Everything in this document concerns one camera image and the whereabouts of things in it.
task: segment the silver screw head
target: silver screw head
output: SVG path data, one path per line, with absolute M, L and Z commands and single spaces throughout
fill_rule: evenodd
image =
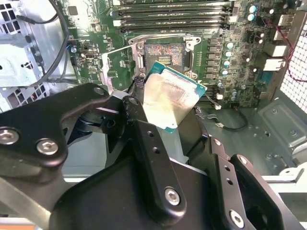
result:
M 296 136 L 297 135 L 297 131 L 296 130 L 291 130 L 290 131 L 290 135 L 291 136 Z
M 244 228 L 244 221 L 242 217 L 234 210 L 229 211 L 230 219 L 237 225 L 239 228 Z
M 180 203 L 179 194 L 172 188 L 165 190 L 165 198 L 171 205 L 178 205 Z
M 38 142 L 36 149 L 45 155 L 53 155 L 59 150 L 59 147 L 53 140 L 45 139 Z
M 248 164 L 247 160 L 244 157 L 240 157 L 240 160 L 242 161 L 243 164 Z
M 215 142 L 218 146 L 221 145 L 221 142 L 220 142 L 218 139 L 214 139 L 214 142 Z
M 11 129 L 1 129 L 0 130 L 0 144 L 2 145 L 12 145 L 16 143 L 19 139 L 19 134 Z

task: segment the black cable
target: black cable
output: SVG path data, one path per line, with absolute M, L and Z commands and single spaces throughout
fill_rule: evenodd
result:
M 50 18 L 49 20 L 47 21 L 43 21 L 43 22 L 38 22 L 38 21 L 35 21 L 34 19 L 31 19 L 31 18 L 28 18 L 26 16 L 22 16 L 22 15 L 16 15 L 16 17 L 19 19 L 19 20 L 22 20 L 26 23 L 30 23 L 30 24 L 48 24 L 48 23 L 51 23 L 53 22 L 54 20 L 56 20 L 58 18 L 58 14 L 56 13 L 52 18 Z
M 47 81 L 47 79 L 50 77 L 50 75 L 58 67 L 58 65 L 59 65 L 59 63 L 60 63 L 60 61 L 62 59 L 62 56 L 64 55 L 64 53 L 66 51 L 66 46 L 67 46 L 68 39 L 69 39 L 69 30 L 68 30 L 68 26 L 67 26 L 67 24 L 65 22 L 65 18 L 63 16 L 63 14 L 61 13 L 61 11 L 56 6 L 56 4 L 54 3 L 53 0 L 49 0 L 49 2 L 53 6 L 54 10 L 57 12 L 57 15 L 59 17 L 59 21 L 61 23 L 61 26 L 62 26 L 62 29 L 63 29 L 63 33 L 64 33 L 64 40 L 63 40 L 61 48 L 59 49 L 59 53 L 58 53 L 57 57 L 55 58 L 54 62 L 51 64 L 51 66 L 48 69 L 48 71 L 42 76 L 41 79 L 39 79 L 37 82 L 33 83 L 29 87 L 34 87 L 34 86 L 37 86 L 37 85 Z
M 248 126 L 248 119 L 246 118 L 246 116 L 238 108 L 234 108 L 234 110 L 238 112 L 238 114 L 240 115 L 240 117 L 244 121 L 244 124 L 241 127 L 238 127 L 238 128 L 230 128 L 230 127 L 224 126 L 224 124 L 222 122 L 220 122 L 220 120 L 218 119 L 218 117 L 215 114 L 208 115 L 207 118 L 208 119 L 214 119 L 215 120 L 215 125 L 220 127 L 220 128 L 223 128 L 225 130 L 232 131 L 232 132 L 241 131 L 241 130 L 243 130 L 244 128 L 246 128 Z
M 238 108 L 235 108 L 234 110 L 236 110 L 239 113 L 240 117 L 244 120 L 243 126 L 241 126 L 239 128 L 229 128 L 229 127 L 224 126 L 223 129 L 228 130 L 228 131 L 236 132 L 236 131 L 240 131 L 240 130 L 242 130 L 242 129 L 244 129 L 248 126 L 248 119 Z

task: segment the screw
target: screw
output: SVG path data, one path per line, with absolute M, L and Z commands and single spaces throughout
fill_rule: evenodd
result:
M 237 225 L 241 229 L 244 228 L 244 221 L 236 211 L 230 210 L 229 215 L 235 225 Z
M 240 157 L 240 160 L 242 161 L 243 164 L 248 164 L 247 160 L 244 157 Z
M 214 139 L 214 142 L 215 142 L 218 146 L 221 145 L 221 142 L 220 142 L 218 139 Z
M 180 202 L 179 194 L 172 188 L 167 188 L 164 192 L 165 198 L 171 205 L 178 205 Z
M 73 47 L 71 48 L 71 52 L 72 52 L 73 54 L 77 53 L 77 48 L 73 46 Z
M 265 157 L 266 157 L 266 159 L 268 159 L 268 160 L 269 160 L 269 159 L 272 159 L 272 154 L 267 154 Z
M 143 49 L 143 44 L 138 44 L 138 49 Z
M 19 139 L 19 134 L 11 129 L 1 129 L 0 130 L 0 144 L 2 145 L 12 145 L 16 143 Z
M 97 93 L 97 94 L 100 94 L 100 95 L 104 95 L 105 92 L 103 89 L 99 88 L 99 87 L 96 87 L 94 88 L 94 91 Z
M 45 139 L 38 142 L 36 149 L 45 155 L 52 155 L 59 150 L 59 147 L 53 140 Z
M 297 135 L 297 131 L 296 130 L 291 130 L 290 131 L 290 135 L 291 136 L 296 136 Z
M 130 97 L 130 98 L 129 98 L 129 101 L 130 101 L 132 104 L 135 104 L 135 105 L 138 105 L 138 104 L 139 104 L 139 102 L 138 102 L 135 98 L 133 98 L 133 97 Z

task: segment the capacitor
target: capacitor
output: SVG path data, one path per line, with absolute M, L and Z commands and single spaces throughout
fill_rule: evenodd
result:
M 250 58 L 249 58 L 249 56 L 247 56 L 247 55 L 243 55 L 243 56 L 242 56 L 242 59 L 243 59 L 243 61 L 245 61 L 245 62 L 249 62 L 249 61 L 250 61 Z
M 73 54 L 77 53 L 77 48 L 76 48 L 75 46 L 73 46 L 73 47 L 71 48 L 71 52 L 72 52 Z
M 228 68 L 230 66 L 230 61 L 228 60 L 223 61 L 223 65 Z
M 254 13 L 254 12 L 256 12 L 256 9 L 257 9 L 256 6 L 252 5 L 252 6 L 249 7 L 248 11 L 250 13 Z
M 258 44 L 262 44 L 263 43 L 263 39 L 260 37 L 255 37 L 255 42 L 257 42 Z
M 254 19 L 255 19 L 255 15 L 254 15 L 254 14 L 251 13 L 251 14 L 248 15 L 248 21 L 251 22 L 251 21 L 253 21 Z
M 249 69 L 250 69 L 250 71 L 252 71 L 253 73 L 256 73 L 257 72 L 257 68 L 256 67 L 254 67 L 254 66 L 251 66 L 251 67 L 249 67 Z
M 218 82 L 217 82 L 217 87 L 219 87 L 219 88 L 222 88 L 222 87 L 224 87 L 224 84 L 219 80 Z
M 264 32 L 261 32 L 261 31 L 257 31 L 256 32 L 256 35 L 258 36 L 258 37 L 261 37 L 261 38 L 264 38 Z
M 232 91 L 231 91 L 231 95 L 232 95 L 233 97 L 236 97 L 236 96 L 238 95 L 238 93 L 236 92 L 236 90 L 232 90 Z
M 274 9 L 273 8 L 266 7 L 266 8 L 263 9 L 263 11 L 265 13 L 268 13 L 268 14 L 274 14 Z
M 223 74 L 223 75 L 227 75 L 227 74 L 228 74 L 228 70 L 226 70 L 226 69 L 222 69 L 222 70 L 221 70 L 221 74 Z
M 226 47 L 227 49 L 232 49 L 234 47 L 234 44 L 232 42 L 227 42 Z
M 230 58 L 232 56 L 232 52 L 231 51 L 225 51 L 224 55 L 225 55 L 225 57 Z

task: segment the green circuit board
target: green circuit board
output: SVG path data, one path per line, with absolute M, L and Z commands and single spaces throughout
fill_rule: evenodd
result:
M 150 69 L 155 60 L 182 73 L 192 67 L 194 80 L 208 87 L 212 99 L 215 100 L 217 85 L 222 85 L 224 98 L 219 102 L 222 108 L 230 107 L 233 102 L 242 107 L 257 106 L 270 79 L 262 79 L 263 72 L 255 63 L 265 43 L 272 40 L 272 29 L 257 19 L 274 20 L 278 14 L 291 12 L 281 6 L 281 0 L 61 0 L 58 3 L 69 25 L 71 62 L 80 84 L 101 85 L 101 55 L 129 45 L 132 38 L 188 33 L 201 38 L 193 52 L 181 53 L 187 45 L 182 37 L 146 40 L 146 54 L 142 57 L 148 65 L 145 67 Z M 274 14 L 264 10 L 268 8 L 274 9 Z M 250 42 L 260 32 L 265 34 L 263 42 Z M 127 89 L 136 66 L 131 48 L 109 54 L 108 64 L 107 75 L 113 88 Z M 206 98 L 200 103 L 212 106 Z

